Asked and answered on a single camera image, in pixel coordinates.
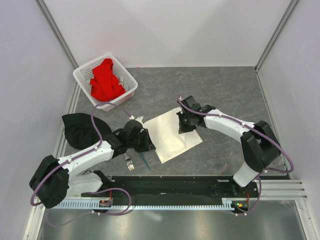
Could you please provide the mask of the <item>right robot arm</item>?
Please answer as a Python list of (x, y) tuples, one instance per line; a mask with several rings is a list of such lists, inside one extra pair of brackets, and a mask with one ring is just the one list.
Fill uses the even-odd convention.
[(233, 196), (242, 196), (247, 185), (280, 156), (281, 151), (275, 146), (279, 142), (267, 122), (254, 123), (231, 117), (214, 106), (201, 106), (191, 95), (184, 99), (179, 97), (177, 102), (181, 107), (177, 113), (180, 134), (202, 127), (218, 131), (240, 143), (244, 163), (229, 184)]

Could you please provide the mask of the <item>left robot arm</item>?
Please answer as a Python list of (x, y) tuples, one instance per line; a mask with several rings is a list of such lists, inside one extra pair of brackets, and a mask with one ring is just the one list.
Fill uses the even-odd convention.
[(94, 173), (87, 178), (79, 174), (94, 165), (125, 154), (129, 149), (137, 153), (156, 150), (148, 129), (134, 119), (129, 120), (123, 128), (102, 136), (97, 143), (75, 154), (60, 158), (46, 156), (29, 182), (33, 191), (31, 205), (42, 204), (51, 209), (68, 196), (86, 192), (94, 192), (99, 197), (106, 196), (110, 191), (108, 182)]

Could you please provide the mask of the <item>white cloth napkin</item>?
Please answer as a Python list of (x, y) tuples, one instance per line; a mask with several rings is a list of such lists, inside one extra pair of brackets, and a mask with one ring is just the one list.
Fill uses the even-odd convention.
[(179, 133), (177, 114), (180, 112), (181, 108), (176, 107), (144, 123), (161, 163), (165, 163), (203, 142), (195, 130)]

